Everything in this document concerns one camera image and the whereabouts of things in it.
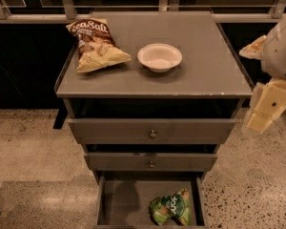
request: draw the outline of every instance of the metal frame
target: metal frame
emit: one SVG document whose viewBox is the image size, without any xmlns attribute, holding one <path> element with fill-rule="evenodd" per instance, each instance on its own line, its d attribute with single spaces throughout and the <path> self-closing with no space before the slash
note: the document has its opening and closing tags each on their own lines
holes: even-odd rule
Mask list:
<svg viewBox="0 0 286 229">
<path fill-rule="evenodd" d="M 0 23 L 35 23 L 53 24 L 70 23 L 74 20 L 87 18 L 88 14 L 77 14 L 73 0 L 62 0 L 65 14 L 9 14 L 0 0 Z M 115 8 L 115 9 L 145 9 L 158 8 L 159 11 L 176 11 L 180 9 L 180 0 L 159 0 L 158 6 L 98 6 L 96 8 Z M 189 9 L 201 8 L 190 6 Z M 268 13 L 214 13 L 216 23 L 276 23 L 282 16 L 286 8 L 286 0 L 276 0 L 276 3 Z"/>
</svg>

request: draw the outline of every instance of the gray tabletop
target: gray tabletop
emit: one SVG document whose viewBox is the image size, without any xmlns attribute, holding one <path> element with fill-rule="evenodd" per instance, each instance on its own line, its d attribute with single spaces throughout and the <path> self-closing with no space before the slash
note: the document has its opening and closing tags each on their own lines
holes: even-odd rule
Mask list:
<svg viewBox="0 0 286 229">
<path fill-rule="evenodd" d="M 57 90 L 59 97 L 236 97 L 252 90 L 212 16 L 207 11 L 94 12 L 106 18 L 116 46 L 132 61 L 92 73 L 77 73 L 78 52 Z M 137 59 L 148 44 L 177 47 L 182 62 L 153 73 Z"/>
</svg>

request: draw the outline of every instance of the closed drawer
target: closed drawer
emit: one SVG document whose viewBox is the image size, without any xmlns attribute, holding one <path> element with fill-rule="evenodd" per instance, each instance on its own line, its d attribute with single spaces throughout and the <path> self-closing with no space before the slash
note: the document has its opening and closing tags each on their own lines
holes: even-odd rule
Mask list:
<svg viewBox="0 0 286 229">
<path fill-rule="evenodd" d="M 90 169 L 96 171 L 210 171 L 216 154 L 89 153 Z"/>
<path fill-rule="evenodd" d="M 233 119 L 107 119 L 69 120 L 80 144 L 222 144 Z"/>
<path fill-rule="evenodd" d="M 189 191 L 191 223 L 180 226 L 167 219 L 162 226 L 153 222 L 149 206 L 157 197 Z M 99 182 L 94 229 L 207 229 L 201 180 L 196 173 L 103 173 Z"/>
</svg>

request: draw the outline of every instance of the dresser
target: dresser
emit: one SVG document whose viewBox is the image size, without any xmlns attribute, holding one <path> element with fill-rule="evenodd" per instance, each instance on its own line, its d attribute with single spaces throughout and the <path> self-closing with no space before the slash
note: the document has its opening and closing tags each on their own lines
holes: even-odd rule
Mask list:
<svg viewBox="0 0 286 229">
<path fill-rule="evenodd" d="M 156 226 L 156 197 L 191 194 L 191 226 L 209 228 L 201 182 L 212 169 L 252 84 L 208 11 L 95 11 L 132 61 L 77 73 L 74 47 L 55 90 L 99 184 L 94 228 Z M 178 48 L 180 65 L 153 73 L 140 64 L 148 44 Z"/>
</svg>

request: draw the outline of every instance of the robotic hand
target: robotic hand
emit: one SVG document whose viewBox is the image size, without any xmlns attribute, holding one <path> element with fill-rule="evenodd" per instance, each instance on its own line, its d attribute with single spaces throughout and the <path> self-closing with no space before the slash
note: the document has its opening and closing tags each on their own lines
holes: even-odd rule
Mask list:
<svg viewBox="0 0 286 229">
<path fill-rule="evenodd" d="M 260 60 L 262 71 L 272 77 L 266 85 L 256 84 L 244 119 L 244 135 L 261 135 L 286 110 L 286 15 L 239 54 Z"/>
</svg>

